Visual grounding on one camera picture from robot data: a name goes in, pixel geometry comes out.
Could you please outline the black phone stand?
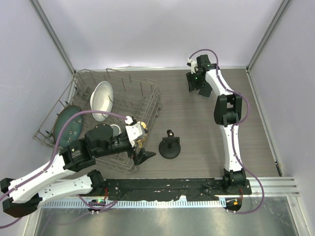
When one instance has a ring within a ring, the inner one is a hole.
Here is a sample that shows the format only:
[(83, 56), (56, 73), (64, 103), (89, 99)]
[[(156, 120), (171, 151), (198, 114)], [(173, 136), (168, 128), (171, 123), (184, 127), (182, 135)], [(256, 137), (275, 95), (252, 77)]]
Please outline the black phone stand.
[(172, 130), (167, 130), (167, 137), (163, 137), (158, 146), (160, 155), (165, 159), (174, 159), (181, 152), (180, 137), (175, 137)]

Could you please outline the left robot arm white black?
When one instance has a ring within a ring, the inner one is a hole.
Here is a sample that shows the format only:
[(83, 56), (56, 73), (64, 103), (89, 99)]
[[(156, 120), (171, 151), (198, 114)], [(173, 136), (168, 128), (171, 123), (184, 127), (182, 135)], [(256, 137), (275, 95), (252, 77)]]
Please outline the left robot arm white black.
[(117, 136), (110, 125), (98, 124), (84, 138), (61, 149), (52, 162), (24, 177), (1, 180), (0, 189), (8, 194), (8, 199), (2, 202), (3, 212), (21, 218), (55, 199), (73, 195), (100, 196), (106, 185), (100, 171), (92, 170), (74, 180), (60, 180), (95, 165), (97, 158), (123, 152), (133, 159), (135, 165), (142, 164), (156, 155), (144, 148), (136, 149), (136, 142), (146, 134), (147, 130), (139, 123), (127, 125)]

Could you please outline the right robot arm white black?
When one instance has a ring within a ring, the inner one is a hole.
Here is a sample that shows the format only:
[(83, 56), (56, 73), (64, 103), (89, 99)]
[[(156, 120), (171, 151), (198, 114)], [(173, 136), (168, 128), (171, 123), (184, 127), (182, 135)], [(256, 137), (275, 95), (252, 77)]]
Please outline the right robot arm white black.
[(209, 98), (212, 93), (217, 97), (214, 121), (222, 134), (225, 155), (221, 186), (227, 194), (234, 194), (246, 183), (238, 140), (243, 99), (231, 89), (219, 66), (211, 63), (207, 55), (200, 55), (195, 60), (189, 58), (187, 66), (190, 67), (186, 74), (189, 91), (196, 90), (204, 98)]

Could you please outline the black smartphone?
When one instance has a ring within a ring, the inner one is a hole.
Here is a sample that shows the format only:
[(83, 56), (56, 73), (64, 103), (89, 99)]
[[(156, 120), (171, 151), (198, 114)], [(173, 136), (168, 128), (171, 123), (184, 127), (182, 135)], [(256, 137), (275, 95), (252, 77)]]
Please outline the black smartphone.
[(204, 98), (209, 98), (212, 93), (212, 87), (211, 86), (204, 86), (200, 88), (198, 95)]

